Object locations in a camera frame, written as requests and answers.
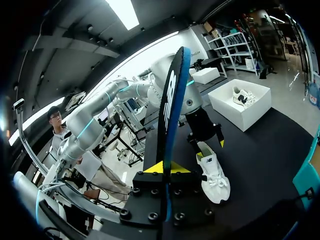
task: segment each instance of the shoe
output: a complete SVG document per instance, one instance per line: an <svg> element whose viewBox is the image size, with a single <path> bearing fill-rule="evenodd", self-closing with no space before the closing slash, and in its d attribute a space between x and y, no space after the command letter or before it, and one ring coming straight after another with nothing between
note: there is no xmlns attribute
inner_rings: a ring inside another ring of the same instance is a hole
<svg viewBox="0 0 320 240"><path fill-rule="evenodd" d="M221 201L228 200L230 196L230 182L225 176L216 153L203 141L197 143L202 154L196 155L197 163L203 170L204 179L201 186L208 199L220 204Z"/></svg>
<svg viewBox="0 0 320 240"><path fill-rule="evenodd" d="M256 102L256 97L250 91L233 87L233 102L242 105L244 109L247 109Z"/></svg>

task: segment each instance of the metal shelf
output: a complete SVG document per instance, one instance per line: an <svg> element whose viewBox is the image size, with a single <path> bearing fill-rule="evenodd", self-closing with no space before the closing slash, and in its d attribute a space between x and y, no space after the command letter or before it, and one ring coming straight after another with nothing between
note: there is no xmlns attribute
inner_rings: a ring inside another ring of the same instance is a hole
<svg viewBox="0 0 320 240"><path fill-rule="evenodd" d="M221 40L221 38L220 38L220 37L214 38L213 40L208 41L208 44L213 43L213 42L216 41L216 40Z"/></svg>
<svg viewBox="0 0 320 240"><path fill-rule="evenodd" d="M248 51L238 51L235 53L231 53L230 56L250 56L250 52Z"/></svg>
<svg viewBox="0 0 320 240"><path fill-rule="evenodd" d="M226 39L226 38L229 38L231 36L238 35L238 34L242 34L242 32L236 32L236 33L229 34L228 36L224 36L223 39Z"/></svg>
<svg viewBox="0 0 320 240"><path fill-rule="evenodd" d="M246 44L245 42L242 42L242 43L227 45L227 47L228 47L228 48L231 48L231 47L240 46L240 45L247 45L247 44Z"/></svg>
<svg viewBox="0 0 320 240"><path fill-rule="evenodd" d="M232 64L230 65L227 65L227 66L224 66L226 69L234 69L234 67L232 66ZM245 70L245 71L249 71L249 72L256 72L256 70L253 68L253 69L247 69L247 66L246 65L239 65L239 66L236 66L235 69L239 69L239 70Z"/></svg>
<svg viewBox="0 0 320 240"><path fill-rule="evenodd" d="M215 48L213 50L219 50L219 49L225 49L225 48L226 48L225 46L221 46L221 47L217 47L217 48Z"/></svg>

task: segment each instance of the white box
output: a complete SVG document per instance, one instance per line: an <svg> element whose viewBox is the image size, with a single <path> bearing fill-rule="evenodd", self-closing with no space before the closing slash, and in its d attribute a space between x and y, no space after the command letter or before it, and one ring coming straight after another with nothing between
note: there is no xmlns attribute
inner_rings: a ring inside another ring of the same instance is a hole
<svg viewBox="0 0 320 240"><path fill-rule="evenodd" d="M193 74L195 74L197 72L197 70L195 70L194 68L190 68L189 69L189 74L192 76Z"/></svg>
<svg viewBox="0 0 320 240"><path fill-rule="evenodd" d="M208 67L197 71L192 75L195 82L200 84L207 84L212 80L220 77L220 73L216 67Z"/></svg>
<svg viewBox="0 0 320 240"><path fill-rule="evenodd" d="M251 91L256 102L245 109L233 102L233 87ZM271 91L266 86L233 79L208 93L214 110L236 125L243 132L250 128L271 108Z"/></svg>

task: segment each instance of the shoe tongue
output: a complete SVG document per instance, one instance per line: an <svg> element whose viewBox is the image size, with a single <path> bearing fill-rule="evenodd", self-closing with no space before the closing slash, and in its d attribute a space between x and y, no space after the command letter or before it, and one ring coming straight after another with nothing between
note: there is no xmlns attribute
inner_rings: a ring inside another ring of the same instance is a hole
<svg viewBox="0 0 320 240"><path fill-rule="evenodd" d="M213 175L213 176L219 175L218 162L217 162L217 157L215 155L209 155L209 156L203 157L201 159L201 162L202 162L203 168L205 169L208 175Z"/></svg>

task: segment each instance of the trash bin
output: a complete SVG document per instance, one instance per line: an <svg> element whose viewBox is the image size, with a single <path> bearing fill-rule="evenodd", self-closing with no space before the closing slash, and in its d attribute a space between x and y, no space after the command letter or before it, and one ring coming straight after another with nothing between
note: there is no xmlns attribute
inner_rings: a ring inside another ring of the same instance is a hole
<svg viewBox="0 0 320 240"><path fill-rule="evenodd" d="M245 58L245 65L246 65L246 69L254 69L255 68L255 64L253 63L251 57L246 57Z"/></svg>

